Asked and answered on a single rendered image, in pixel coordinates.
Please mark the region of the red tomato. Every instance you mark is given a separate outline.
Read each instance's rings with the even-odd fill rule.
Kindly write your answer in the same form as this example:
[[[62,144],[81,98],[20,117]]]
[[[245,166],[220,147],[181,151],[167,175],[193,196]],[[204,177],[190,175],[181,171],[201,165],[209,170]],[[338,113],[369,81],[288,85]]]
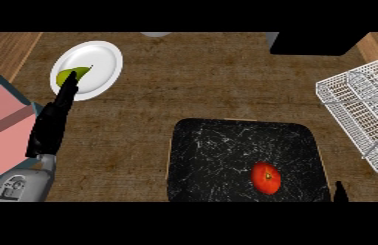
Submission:
[[[266,163],[257,162],[251,170],[251,182],[258,192],[273,195],[280,188],[280,173],[276,167]]]

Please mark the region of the black marble tray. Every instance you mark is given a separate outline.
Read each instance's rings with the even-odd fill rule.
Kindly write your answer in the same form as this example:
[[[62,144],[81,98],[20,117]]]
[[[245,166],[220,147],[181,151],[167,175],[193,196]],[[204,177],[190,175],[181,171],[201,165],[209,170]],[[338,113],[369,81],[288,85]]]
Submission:
[[[280,174],[271,195],[257,190],[252,167]],[[295,123],[186,118],[174,126],[167,177],[171,202],[328,202],[317,145]]]

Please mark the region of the pink box with teal edge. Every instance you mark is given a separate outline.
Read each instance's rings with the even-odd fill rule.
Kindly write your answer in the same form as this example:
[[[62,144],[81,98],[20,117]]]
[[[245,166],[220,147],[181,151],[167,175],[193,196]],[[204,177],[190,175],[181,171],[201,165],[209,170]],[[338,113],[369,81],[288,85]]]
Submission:
[[[0,175],[28,159],[25,153],[37,115],[35,105],[0,75]]]

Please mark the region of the black appliance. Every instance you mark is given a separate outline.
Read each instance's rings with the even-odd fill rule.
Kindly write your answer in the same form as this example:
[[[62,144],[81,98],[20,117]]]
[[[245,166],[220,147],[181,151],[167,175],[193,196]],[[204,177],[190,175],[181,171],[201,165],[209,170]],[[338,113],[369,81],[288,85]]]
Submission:
[[[274,55],[341,56],[366,32],[279,32],[268,52]]]

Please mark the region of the green pear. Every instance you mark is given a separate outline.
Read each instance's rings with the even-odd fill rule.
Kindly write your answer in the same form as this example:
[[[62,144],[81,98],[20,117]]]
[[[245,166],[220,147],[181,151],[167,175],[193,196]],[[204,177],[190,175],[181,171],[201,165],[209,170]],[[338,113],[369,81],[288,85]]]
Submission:
[[[57,86],[63,85],[65,80],[68,79],[71,73],[77,74],[75,79],[79,80],[88,71],[90,71],[90,67],[75,67],[75,68],[62,70],[56,76],[56,85]]]

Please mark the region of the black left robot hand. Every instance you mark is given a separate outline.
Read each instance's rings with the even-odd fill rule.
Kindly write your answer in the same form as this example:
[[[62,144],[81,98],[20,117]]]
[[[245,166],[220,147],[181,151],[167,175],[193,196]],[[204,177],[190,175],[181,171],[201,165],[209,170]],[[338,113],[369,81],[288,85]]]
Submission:
[[[78,91],[77,72],[72,71],[62,84],[56,99],[44,106],[29,134],[25,156],[54,155],[63,139],[68,112]]]

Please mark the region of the pale grey round object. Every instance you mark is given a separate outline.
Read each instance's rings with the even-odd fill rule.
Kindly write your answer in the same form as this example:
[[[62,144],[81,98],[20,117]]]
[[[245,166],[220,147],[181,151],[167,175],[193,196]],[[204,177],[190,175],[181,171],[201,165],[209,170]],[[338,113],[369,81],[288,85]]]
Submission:
[[[171,34],[171,32],[140,32],[144,36],[152,37],[152,38],[158,38],[158,37],[164,37],[168,34]]]

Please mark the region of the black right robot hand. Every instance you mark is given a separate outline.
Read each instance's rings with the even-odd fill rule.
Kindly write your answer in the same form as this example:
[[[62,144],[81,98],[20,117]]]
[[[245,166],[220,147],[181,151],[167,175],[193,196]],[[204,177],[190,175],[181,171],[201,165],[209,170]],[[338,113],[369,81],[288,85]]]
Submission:
[[[347,192],[342,186],[342,183],[339,181],[335,182],[335,194],[333,194],[333,201],[335,202],[347,202],[348,201],[348,196]]]

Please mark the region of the white round plate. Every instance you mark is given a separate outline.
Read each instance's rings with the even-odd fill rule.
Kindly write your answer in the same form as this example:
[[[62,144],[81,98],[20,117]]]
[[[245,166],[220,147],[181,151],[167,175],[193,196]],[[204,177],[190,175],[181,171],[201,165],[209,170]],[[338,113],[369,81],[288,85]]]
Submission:
[[[88,67],[79,79],[74,100],[97,97],[113,85],[122,70],[122,54],[118,47],[106,41],[88,41],[74,46],[57,58],[50,71],[50,88],[59,93],[56,76],[62,70]]]

